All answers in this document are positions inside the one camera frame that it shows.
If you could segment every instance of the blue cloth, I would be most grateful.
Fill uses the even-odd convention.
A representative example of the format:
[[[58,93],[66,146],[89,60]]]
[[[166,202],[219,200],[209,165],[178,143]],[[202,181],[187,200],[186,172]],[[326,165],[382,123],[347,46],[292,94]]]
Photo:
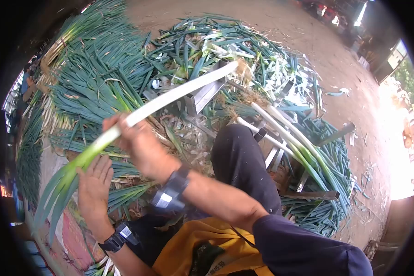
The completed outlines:
[[[312,233],[282,216],[258,219],[253,235],[274,275],[373,275],[370,261],[358,247]]]
[[[25,72],[23,74],[23,81],[22,81],[22,95],[28,90],[28,83],[26,82],[26,79],[30,77],[30,74],[28,72]]]

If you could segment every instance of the forearm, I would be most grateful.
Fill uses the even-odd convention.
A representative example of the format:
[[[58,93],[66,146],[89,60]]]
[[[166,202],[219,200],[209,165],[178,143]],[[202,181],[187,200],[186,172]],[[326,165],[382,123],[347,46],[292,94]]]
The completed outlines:
[[[166,166],[159,175],[152,176],[165,184],[172,172],[181,167],[181,162],[166,156]],[[188,174],[189,184],[183,192],[184,199],[205,213],[219,218],[232,226],[252,232],[253,223],[268,215],[264,207],[244,191],[193,170]]]
[[[88,226],[99,243],[104,243],[104,241],[115,232],[115,229],[110,224],[108,218],[101,219],[100,222],[96,222],[95,225]],[[152,268],[147,266],[147,264],[138,258],[138,256],[136,256],[126,244],[124,244],[122,248],[115,253],[112,251],[107,251],[106,253],[123,276],[157,275],[157,273],[155,273]]]

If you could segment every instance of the right hand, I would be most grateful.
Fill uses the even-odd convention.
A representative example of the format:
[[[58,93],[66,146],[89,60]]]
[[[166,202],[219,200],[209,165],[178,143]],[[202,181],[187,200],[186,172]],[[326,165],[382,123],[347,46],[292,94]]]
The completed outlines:
[[[181,161],[169,155],[144,120],[133,127],[126,124],[127,114],[119,113],[103,121],[103,131],[118,124],[121,137],[118,146],[130,154],[133,164],[141,174],[164,184],[172,172],[181,167]]]

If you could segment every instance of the person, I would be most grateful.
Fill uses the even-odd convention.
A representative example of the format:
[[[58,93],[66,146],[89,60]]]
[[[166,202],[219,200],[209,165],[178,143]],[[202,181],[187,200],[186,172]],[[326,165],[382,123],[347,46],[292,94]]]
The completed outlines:
[[[137,169],[166,184],[182,162],[166,152],[147,123],[128,127],[125,118],[120,114],[105,119],[103,130],[118,124],[117,143],[130,153]],[[106,251],[122,275],[373,274],[358,247],[312,233],[281,215],[276,186],[249,128],[231,124],[221,129],[210,159],[216,179],[190,170],[182,191],[186,202],[206,214],[204,218],[186,222],[164,244],[159,234],[143,243],[142,235],[160,232],[149,223],[133,227],[139,245],[125,243],[116,252]],[[110,158],[97,156],[86,172],[77,168],[77,173],[79,211],[103,244],[115,232],[107,216]],[[157,249],[155,257],[145,257]]]
[[[38,59],[35,57],[35,58],[31,59],[31,67],[30,67],[31,71],[35,72],[37,67],[38,67]]]
[[[26,64],[23,69],[23,80],[21,85],[23,102],[28,102],[31,99],[32,94],[37,90],[33,79],[33,71],[31,70],[31,64]]]

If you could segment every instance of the wristwatch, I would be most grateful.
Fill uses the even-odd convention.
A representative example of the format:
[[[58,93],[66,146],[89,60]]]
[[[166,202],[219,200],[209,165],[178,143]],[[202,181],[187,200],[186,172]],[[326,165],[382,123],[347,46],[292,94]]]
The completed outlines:
[[[182,201],[182,192],[188,185],[188,172],[189,168],[185,165],[174,171],[166,185],[156,192],[150,203],[165,212],[181,211],[185,207],[185,203]]]
[[[124,219],[120,219],[115,224],[115,233],[112,234],[104,243],[98,245],[106,251],[117,252],[126,243],[130,242],[134,246],[138,244],[138,240],[134,237],[130,227]]]

